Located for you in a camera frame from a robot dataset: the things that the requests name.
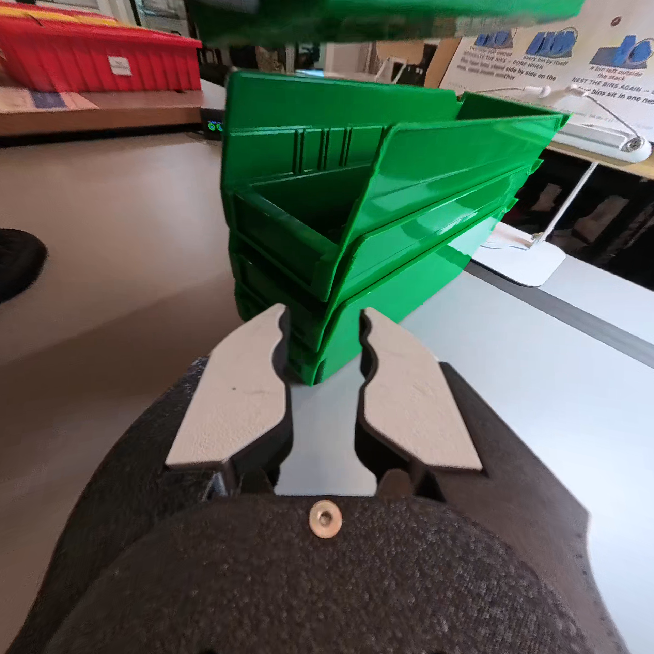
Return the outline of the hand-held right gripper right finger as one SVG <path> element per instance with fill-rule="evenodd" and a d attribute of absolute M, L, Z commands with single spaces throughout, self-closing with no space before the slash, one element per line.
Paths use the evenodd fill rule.
<path fill-rule="evenodd" d="M 360 315 L 364 382 L 355 454 L 380 490 L 398 470 L 412 493 L 438 493 L 436 472 L 481 473 L 483 462 L 439 359 L 374 309 Z"/>

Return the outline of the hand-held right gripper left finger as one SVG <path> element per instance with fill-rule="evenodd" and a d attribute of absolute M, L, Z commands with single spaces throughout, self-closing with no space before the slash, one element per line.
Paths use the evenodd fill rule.
<path fill-rule="evenodd" d="M 290 311 L 277 303 L 211 351 L 165 465 L 210 470 L 219 493 L 238 493 L 247 476 L 278 471 L 293 445 L 285 377 Z"/>

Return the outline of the green plastic bin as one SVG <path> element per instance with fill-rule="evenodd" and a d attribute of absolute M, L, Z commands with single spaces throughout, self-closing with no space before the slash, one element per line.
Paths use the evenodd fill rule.
<path fill-rule="evenodd" d="M 237 71 L 220 180 L 231 236 L 326 301 L 357 239 L 534 163 L 569 118 L 489 94 Z"/>
<path fill-rule="evenodd" d="M 517 198 L 511 197 L 501 208 L 332 306 L 283 284 L 274 266 L 256 262 L 254 255 L 241 247 L 230 255 L 238 313 L 248 321 L 277 303 L 287 306 L 287 372 L 294 380 L 315 386 L 361 353 L 360 315 L 364 309 L 374 309 L 400 323 L 463 272 L 516 203 Z"/>
<path fill-rule="evenodd" d="M 187 1 L 208 47 L 476 36 L 576 17 L 584 1 Z"/>
<path fill-rule="evenodd" d="M 244 237 L 230 237 L 230 258 L 236 279 L 237 306 L 247 320 L 274 303 L 290 309 L 292 343 L 301 360 L 325 355 L 336 347 L 337 334 L 345 325 L 345 310 L 356 299 L 386 283 L 417 258 L 445 254 L 447 246 L 462 247 L 470 259 L 488 239 L 499 220 L 515 204 L 515 193 L 541 165 L 529 167 L 474 186 L 459 199 L 446 199 L 433 208 L 358 238 L 353 253 L 342 259 L 326 301 L 319 301 L 290 279 L 289 272 L 268 260 Z"/>

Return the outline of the grey desk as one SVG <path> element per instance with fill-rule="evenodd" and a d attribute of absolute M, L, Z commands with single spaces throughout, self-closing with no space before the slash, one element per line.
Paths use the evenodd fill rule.
<path fill-rule="evenodd" d="M 1 149 L 1 227 L 48 249 L 1 305 L 1 652 L 111 448 L 239 315 L 201 132 Z M 541 287 L 471 263 L 404 321 L 591 514 L 593 572 L 653 652 L 653 293 L 575 259 Z"/>

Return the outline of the wood-edged side desk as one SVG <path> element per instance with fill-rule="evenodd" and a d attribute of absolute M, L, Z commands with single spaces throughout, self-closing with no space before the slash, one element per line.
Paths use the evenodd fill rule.
<path fill-rule="evenodd" d="M 1 87 L 1 136 L 69 134 L 198 124 L 201 109 L 224 109 L 222 86 L 155 92 L 37 92 Z"/>

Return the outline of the black round cushion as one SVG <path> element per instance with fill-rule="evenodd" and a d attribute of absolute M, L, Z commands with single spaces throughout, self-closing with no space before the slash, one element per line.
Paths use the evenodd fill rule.
<path fill-rule="evenodd" d="M 36 282 L 47 257 L 45 244 L 33 234 L 1 228 L 1 303 L 19 296 Z"/>

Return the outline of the small white stand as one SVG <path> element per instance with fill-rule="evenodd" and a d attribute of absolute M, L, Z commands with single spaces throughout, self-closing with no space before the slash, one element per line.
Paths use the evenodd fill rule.
<path fill-rule="evenodd" d="M 408 66 L 405 58 L 388 56 L 374 76 L 373 82 L 377 84 L 397 85 L 400 77 Z"/>

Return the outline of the small wooden clipboard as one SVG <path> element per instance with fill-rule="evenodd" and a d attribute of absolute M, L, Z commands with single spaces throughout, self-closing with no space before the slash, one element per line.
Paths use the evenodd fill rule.
<path fill-rule="evenodd" d="M 409 65 L 417 65 L 423 59 L 423 40 L 377 41 L 375 47 L 381 63 L 392 59 L 404 61 Z"/>

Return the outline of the red box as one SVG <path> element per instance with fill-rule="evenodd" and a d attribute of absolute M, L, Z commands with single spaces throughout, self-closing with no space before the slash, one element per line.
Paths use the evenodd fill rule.
<path fill-rule="evenodd" d="M 200 48 L 100 14 L 1 2 L 1 68 L 30 90 L 199 91 Z"/>

